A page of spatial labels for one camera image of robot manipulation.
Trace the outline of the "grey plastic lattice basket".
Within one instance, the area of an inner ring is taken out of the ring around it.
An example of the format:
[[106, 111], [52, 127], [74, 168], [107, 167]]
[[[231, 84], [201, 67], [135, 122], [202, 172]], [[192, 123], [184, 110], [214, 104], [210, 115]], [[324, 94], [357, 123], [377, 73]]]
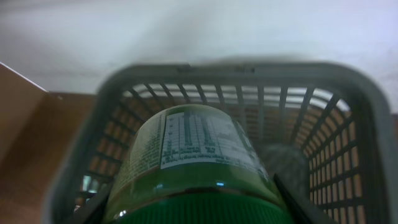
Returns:
[[332, 63], [136, 65], [101, 87], [46, 198], [62, 223], [114, 182], [138, 129], [182, 105], [225, 112], [269, 177], [278, 174], [336, 223], [397, 222], [397, 139], [363, 74]]

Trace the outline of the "green capped jar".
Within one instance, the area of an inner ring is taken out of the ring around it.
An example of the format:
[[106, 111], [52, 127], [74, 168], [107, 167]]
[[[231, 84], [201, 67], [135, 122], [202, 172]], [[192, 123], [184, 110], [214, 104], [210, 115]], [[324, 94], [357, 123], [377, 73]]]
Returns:
[[292, 223], [241, 125], [216, 108], [182, 105], [137, 131], [103, 223]]

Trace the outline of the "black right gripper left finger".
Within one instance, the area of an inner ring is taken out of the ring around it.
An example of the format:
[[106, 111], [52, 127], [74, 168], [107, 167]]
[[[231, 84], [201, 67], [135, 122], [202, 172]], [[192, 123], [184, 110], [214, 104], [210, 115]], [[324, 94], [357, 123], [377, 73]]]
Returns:
[[66, 218], [62, 224], [101, 223], [103, 213], [114, 182], [100, 190], [94, 197], [80, 207], [73, 215]]

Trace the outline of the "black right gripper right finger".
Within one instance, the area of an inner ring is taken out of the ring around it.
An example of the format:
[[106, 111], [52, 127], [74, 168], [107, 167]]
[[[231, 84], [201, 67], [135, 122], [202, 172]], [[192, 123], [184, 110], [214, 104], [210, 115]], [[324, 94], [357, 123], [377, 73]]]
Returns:
[[309, 199], [300, 195], [278, 174], [274, 174], [273, 180], [295, 223], [336, 224], [334, 220], [312, 204]]

